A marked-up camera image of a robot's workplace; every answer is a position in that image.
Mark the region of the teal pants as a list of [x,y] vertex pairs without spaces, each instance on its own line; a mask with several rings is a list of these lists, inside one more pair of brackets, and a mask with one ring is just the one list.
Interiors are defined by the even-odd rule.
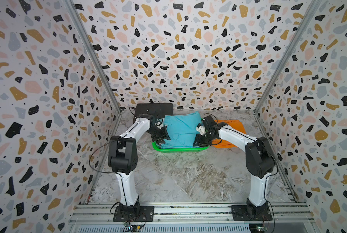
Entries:
[[187,115],[165,116],[164,125],[171,140],[166,140],[161,144],[162,149],[169,148],[191,148],[194,147],[194,139],[198,134],[196,127],[201,123],[201,116],[198,112]]

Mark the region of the orange pants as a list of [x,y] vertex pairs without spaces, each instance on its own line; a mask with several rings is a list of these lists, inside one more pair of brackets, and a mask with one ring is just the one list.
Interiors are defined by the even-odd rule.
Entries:
[[216,120],[216,122],[223,122],[228,125],[219,131],[219,135],[222,139],[212,140],[212,145],[214,147],[218,149],[238,147],[241,150],[245,150],[247,137],[241,136],[240,134],[246,135],[246,131],[239,120]]

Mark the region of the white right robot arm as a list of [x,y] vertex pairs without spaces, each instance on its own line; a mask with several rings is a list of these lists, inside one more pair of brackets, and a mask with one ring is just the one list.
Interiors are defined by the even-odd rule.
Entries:
[[215,139],[225,140],[245,152],[246,168],[251,174],[251,190],[247,198],[247,207],[254,212],[268,207],[266,188],[268,178],[272,176],[275,160],[272,148],[265,137],[253,137],[244,134],[225,122],[215,122],[212,116],[206,116],[196,127],[198,134],[195,147],[210,146]]

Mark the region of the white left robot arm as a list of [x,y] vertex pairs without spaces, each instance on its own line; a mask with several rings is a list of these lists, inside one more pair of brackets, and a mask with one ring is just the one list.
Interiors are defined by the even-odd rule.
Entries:
[[122,207],[131,209],[138,203],[139,196],[134,181],[134,170],[138,163],[137,142],[148,133],[153,142],[164,144],[170,140],[167,127],[157,114],[140,114],[124,133],[113,136],[108,151],[108,166],[116,174]]

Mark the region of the green plastic basket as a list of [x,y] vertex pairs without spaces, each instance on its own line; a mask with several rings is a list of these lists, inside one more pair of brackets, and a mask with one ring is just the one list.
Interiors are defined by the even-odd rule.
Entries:
[[209,147],[191,147],[191,148],[169,148],[162,149],[156,144],[156,142],[152,142],[152,147],[154,150],[159,151],[161,153],[172,153],[172,152],[197,152],[207,150]]

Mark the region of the black flat box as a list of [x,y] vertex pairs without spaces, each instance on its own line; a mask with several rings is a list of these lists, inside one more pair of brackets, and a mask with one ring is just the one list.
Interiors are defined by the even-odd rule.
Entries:
[[158,118],[165,118],[165,116],[173,116],[172,103],[139,103],[136,106],[134,117],[140,114],[154,115],[158,114]]

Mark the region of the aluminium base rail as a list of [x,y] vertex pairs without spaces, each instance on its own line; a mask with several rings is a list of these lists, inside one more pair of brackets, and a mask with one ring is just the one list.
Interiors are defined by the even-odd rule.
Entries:
[[272,203],[250,218],[244,203],[144,203],[131,222],[110,203],[78,205],[72,233],[318,233],[304,203]]

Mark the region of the silver corner post left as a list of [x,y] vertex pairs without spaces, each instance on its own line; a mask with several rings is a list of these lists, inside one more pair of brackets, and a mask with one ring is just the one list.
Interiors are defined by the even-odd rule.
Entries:
[[91,42],[88,38],[88,34],[84,28],[84,25],[81,22],[80,16],[77,14],[77,10],[74,6],[74,2],[71,0],[63,0],[63,3],[64,3],[65,8],[67,9],[67,11],[70,15],[71,20],[73,21],[73,23],[75,25],[76,30],[79,33],[79,37],[84,44],[84,48],[87,51],[87,53],[90,57],[90,60],[94,64],[95,69],[96,69],[96,71],[97,71],[97,73],[101,79],[101,82],[105,87],[105,90],[106,90],[106,92],[110,98],[111,103],[112,103],[113,109],[117,112],[118,115],[120,115],[121,114],[121,108],[118,105],[118,102],[114,96],[114,93],[113,93],[113,91],[110,87],[110,84],[106,78],[106,75],[102,69],[102,66],[101,66],[101,64],[100,64],[100,62],[96,56],[95,50],[94,50],[93,45],[91,44]]

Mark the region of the silver corner post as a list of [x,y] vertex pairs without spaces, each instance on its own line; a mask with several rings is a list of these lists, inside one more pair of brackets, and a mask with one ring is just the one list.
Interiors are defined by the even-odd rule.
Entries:
[[112,103],[113,109],[117,112],[118,115],[120,115],[121,114],[121,108],[118,105],[118,102],[114,96],[114,93],[113,93],[113,91],[110,87],[110,84],[106,78],[106,75],[102,69],[102,66],[101,66],[101,64],[100,64],[100,62],[96,56],[95,50],[94,50],[93,45],[91,44],[91,42],[88,38],[88,34],[84,28],[84,25],[81,22],[80,16],[77,14],[77,10],[74,6],[74,2],[71,0],[63,0],[63,3],[64,3],[65,8],[67,9],[67,11],[70,15],[71,20],[73,21],[73,23],[75,25],[76,30],[79,33],[79,37],[84,44],[84,48],[87,51],[87,53],[90,57],[90,60],[94,64],[95,69],[96,69],[96,71],[97,71],[97,73],[101,79],[101,82],[105,87],[105,90],[106,90],[106,92],[110,98],[111,103]]
[[315,12],[318,10],[321,2],[322,1],[320,1],[320,0],[314,0],[310,3],[309,7],[307,8],[306,14],[303,17],[300,26],[298,27],[296,33],[294,34],[291,42],[287,46],[286,51],[284,52],[284,54],[281,58],[281,61],[279,62],[279,64],[278,64],[276,70],[274,71],[270,81],[266,85],[266,89],[264,90],[261,98],[259,99],[259,101],[255,107],[255,110],[254,110],[255,116],[258,116],[258,112],[261,110],[264,101],[267,99],[269,92],[273,88],[273,85],[276,83],[279,75],[281,74],[285,65],[289,61],[289,58],[292,56],[293,52],[295,51],[295,48],[297,47],[302,35],[304,34],[307,26],[309,25],[310,21],[314,17]]

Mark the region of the silver corner post right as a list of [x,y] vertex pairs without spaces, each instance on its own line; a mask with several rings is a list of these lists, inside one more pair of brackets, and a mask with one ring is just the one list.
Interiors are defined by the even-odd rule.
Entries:
[[254,110],[255,116],[258,116],[258,112],[261,110],[264,101],[267,99],[269,92],[273,88],[273,85],[276,83],[279,75],[281,74],[285,65],[289,61],[289,58],[292,56],[293,52],[295,51],[295,48],[297,47],[302,35],[304,34],[307,26],[309,25],[310,21],[314,17],[315,12],[318,10],[321,2],[322,1],[320,1],[320,0],[314,0],[310,3],[309,7],[307,8],[306,14],[303,17],[300,26],[298,27],[296,33],[294,34],[291,42],[287,46],[286,51],[284,52],[284,54],[281,58],[281,61],[279,62],[279,64],[278,64],[276,70],[274,71],[270,81],[266,85],[266,89],[264,90],[261,98],[259,99],[259,101],[255,107],[255,110]]

